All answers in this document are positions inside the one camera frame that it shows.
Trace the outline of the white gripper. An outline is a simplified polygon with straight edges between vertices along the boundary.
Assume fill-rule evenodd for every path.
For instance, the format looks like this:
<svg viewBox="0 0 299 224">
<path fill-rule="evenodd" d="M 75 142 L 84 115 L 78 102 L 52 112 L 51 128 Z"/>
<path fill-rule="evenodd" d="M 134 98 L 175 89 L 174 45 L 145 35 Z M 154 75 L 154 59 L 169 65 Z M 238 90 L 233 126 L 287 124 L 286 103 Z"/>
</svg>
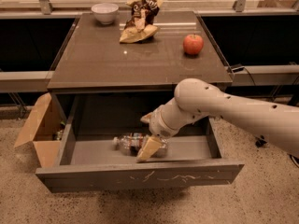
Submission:
<svg viewBox="0 0 299 224">
<path fill-rule="evenodd" d="M 163 144 L 159 138 L 171 138 L 178 133 L 178 129 L 170 128 L 163 120 L 164 105 L 160 105 L 154 111 L 141 117 L 140 121 L 149 125 L 150 136 L 142 148 L 138 151 L 136 161 L 148 160 Z"/>
</svg>

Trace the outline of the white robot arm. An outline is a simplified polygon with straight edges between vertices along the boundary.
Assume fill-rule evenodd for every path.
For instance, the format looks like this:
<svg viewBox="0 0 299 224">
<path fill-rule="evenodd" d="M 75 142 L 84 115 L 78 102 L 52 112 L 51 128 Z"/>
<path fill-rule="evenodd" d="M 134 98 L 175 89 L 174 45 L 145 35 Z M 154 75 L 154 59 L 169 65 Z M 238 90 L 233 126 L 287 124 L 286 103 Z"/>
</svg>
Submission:
<svg viewBox="0 0 299 224">
<path fill-rule="evenodd" d="M 187 78 L 177 84 L 170 101 L 141 119 L 148 123 L 151 137 L 137 159 L 148 160 L 164 139 L 208 116 L 224 119 L 299 158 L 298 107 L 234 96 L 203 80 Z"/>
</svg>

